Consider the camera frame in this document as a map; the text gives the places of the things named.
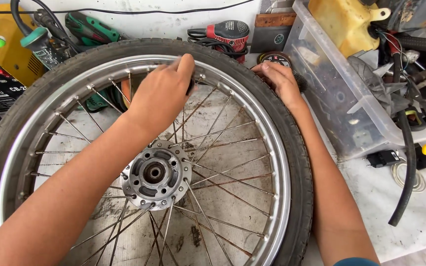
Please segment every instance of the hand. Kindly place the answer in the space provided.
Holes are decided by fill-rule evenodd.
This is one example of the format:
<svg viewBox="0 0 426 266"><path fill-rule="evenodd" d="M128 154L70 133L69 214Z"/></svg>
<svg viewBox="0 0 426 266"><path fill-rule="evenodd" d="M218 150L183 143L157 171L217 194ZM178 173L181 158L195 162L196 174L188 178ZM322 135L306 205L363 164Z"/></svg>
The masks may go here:
<svg viewBox="0 0 426 266"><path fill-rule="evenodd" d="M139 85L126 114L152 139L166 130L185 106L194 68L192 55L185 54L169 66L158 66Z"/></svg>
<svg viewBox="0 0 426 266"><path fill-rule="evenodd" d="M269 85L285 106L292 111L296 105L302 106L304 100L292 74L292 69L281 64L264 62L251 69Z"/></svg>

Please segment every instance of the workbench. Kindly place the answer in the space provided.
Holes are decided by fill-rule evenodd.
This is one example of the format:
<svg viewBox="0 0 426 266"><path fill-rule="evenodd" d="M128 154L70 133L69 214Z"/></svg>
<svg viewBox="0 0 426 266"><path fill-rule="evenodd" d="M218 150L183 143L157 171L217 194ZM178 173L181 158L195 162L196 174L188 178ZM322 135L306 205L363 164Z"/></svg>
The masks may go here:
<svg viewBox="0 0 426 266"><path fill-rule="evenodd" d="M217 8L241 0L224 1L164 1L164 0L44 0L52 10L67 10L80 8L109 9L120 11L145 11L152 9L180 11L187 9ZM0 0L0 3L9 3L9 0ZM181 15L147 14L147 15L112 15L107 13L87 12L117 29L127 38L181 37L186 40L188 28L206 27L227 19L237 19L246 22L251 28L252 39L254 18L258 13L260 0L252 1L231 9ZM31 0L22 0L21 7L25 10L35 10L36 3ZM63 21L64 14L57 14ZM255 64L257 55L248 55L246 66ZM78 120L80 124L90 124ZM364 223L369 232L377 255L383 266L426 266L426 190L423 193L413 193L405 213L397 227L387 224L399 200L401 188L394 182L389 167L366 167L367 160L354 159L342 161L334 152L333 147L323 129L319 126L323 140L328 150L337 162L346 182L358 204ZM426 169L422 171L426 182ZM307 253L303 261L304 266L322 265L316 241L311 236Z"/></svg>

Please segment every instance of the teal sleeve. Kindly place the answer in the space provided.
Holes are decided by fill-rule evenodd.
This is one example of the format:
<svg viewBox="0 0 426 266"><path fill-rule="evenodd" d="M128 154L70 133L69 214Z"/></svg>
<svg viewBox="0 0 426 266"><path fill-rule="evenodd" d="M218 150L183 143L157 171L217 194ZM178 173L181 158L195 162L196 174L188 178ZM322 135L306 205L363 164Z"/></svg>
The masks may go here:
<svg viewBox="0 0 426 266"><path fill-rule="evenodd" d="M335 263L334 266L379 266L379 264L370 261L367 258L349 257Z"/></svg>

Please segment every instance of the black plug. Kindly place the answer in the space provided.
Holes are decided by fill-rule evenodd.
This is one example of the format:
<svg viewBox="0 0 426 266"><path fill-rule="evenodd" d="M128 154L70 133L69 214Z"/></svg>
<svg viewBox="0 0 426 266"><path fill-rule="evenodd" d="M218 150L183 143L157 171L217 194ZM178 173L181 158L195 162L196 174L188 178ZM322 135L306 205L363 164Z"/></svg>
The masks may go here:
<svg viewBox="0 0 426 266"><path fill-rule="evenodd" d="M399 156L393 150L382 150L373 154L369 154L363 160L368 160L370 164L367 166L372 166L374 168L380 168L383 166L391 166L400 162Z"/></svg>

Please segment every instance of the clear plastic storage box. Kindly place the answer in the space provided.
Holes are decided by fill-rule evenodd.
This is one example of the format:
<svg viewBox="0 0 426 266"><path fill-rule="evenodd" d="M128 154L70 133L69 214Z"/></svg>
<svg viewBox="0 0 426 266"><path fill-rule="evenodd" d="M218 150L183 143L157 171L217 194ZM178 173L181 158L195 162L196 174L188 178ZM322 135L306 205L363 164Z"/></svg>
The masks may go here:
<svg viewBox="0 0 426 266"><path fill-rule="evenodd" d="M284 48L295 71L309 87L305 96L342 159L404 146L394 124L362 79L338 51L307 9L295 0L293 23ZM412 132L414 142L426 143L426 129Z"/></svg>

